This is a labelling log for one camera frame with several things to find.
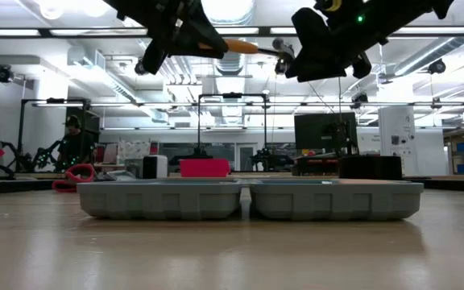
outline orange handle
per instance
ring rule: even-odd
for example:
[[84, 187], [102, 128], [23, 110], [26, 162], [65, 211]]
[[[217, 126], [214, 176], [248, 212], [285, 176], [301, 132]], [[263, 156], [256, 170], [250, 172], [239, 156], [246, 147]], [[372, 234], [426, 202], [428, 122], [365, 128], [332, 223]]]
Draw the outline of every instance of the orange handle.
[[[239, 39], [225, 39], [226, 44], [229, 46], [229, 52], [237, 52], [244, 54], [259, 53], [259, 48], [252, 43], [241, 41]], [[200, 43], [201, 49], [212, 49], [209, 45]]]

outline computer monitor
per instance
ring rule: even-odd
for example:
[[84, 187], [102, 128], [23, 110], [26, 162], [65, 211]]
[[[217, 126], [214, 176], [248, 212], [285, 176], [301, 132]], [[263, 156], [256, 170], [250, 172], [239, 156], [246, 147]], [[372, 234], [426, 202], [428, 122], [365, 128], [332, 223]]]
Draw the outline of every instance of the computer monitor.
[[296, 149], [325, 149], [326, 152], [334, 152], [338, 146], [346, 147], [342, 122], [348, 123], [350, 140], [357, 144], [355, 113], [295, 116]]

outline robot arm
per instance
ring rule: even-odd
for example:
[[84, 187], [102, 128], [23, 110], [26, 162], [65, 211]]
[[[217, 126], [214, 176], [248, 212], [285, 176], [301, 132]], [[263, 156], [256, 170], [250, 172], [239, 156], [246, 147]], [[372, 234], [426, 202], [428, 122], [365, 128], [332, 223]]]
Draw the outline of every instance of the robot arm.
[[386, 44], [387, 37], [425, 13], [434, 11], [443, 19], [453, 0], [317, 0], [314, 6], [324, 16], [302, 8], [292, 16], [302, 49], [286, 77], [313, 81], [345, 77], [353, 66], [354, 76], [371, 71], [365, 51]]
[[[221, 59], [229, 45], [207, 19], [199, 0], [105, 0], [118, 11], [118, 18], [130, 17], [148, 28], [152, 38], [141, 59], [146, 73], [156, 74], [171, 55]], [[354, 76], [371, 72], [365, 51], [386, 44], [387, 37], [401, 27], [434, 11], [443, 19], [453, 0], [316, 0], [315, 10], [302, 8], [292, 22], [302, 44], [296, 56], [292, 49], [275, 47], [279, 56], [277, 72], [298, 81], [313, 81], [346, 76], [353, 66]]]
[[228, 51], [198, 0], [105, 1], [118, 11], [119, 19], [129, 17], [148, 29], [152, 41], [141, 63], [147, 73], [156, 74], [167, 56], [221, 59]]

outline plastic bin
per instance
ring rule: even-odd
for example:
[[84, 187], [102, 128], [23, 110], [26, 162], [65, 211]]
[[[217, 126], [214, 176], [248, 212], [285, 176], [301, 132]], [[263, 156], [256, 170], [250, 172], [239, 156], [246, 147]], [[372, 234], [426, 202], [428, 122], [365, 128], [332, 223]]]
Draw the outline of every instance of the plastic bin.
[[255, 208], [265, 217], [385, 221], [420, 209], [423, 184], [376, 180], [259, 180], [251, 185]]
[[81, 208], [112, 219], [223, 219], [239, 207], [237, 180], [135, 180], [78, 184]]

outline wooden table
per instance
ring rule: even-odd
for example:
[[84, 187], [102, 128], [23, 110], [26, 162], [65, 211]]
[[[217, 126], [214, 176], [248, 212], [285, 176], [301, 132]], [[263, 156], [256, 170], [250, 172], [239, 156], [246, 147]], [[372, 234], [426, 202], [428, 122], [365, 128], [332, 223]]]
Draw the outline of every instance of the wooden table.
[[464, 290], [464, 193], [404, 222], [96, 220], [78, 195], [0, 195], [0, 290]]

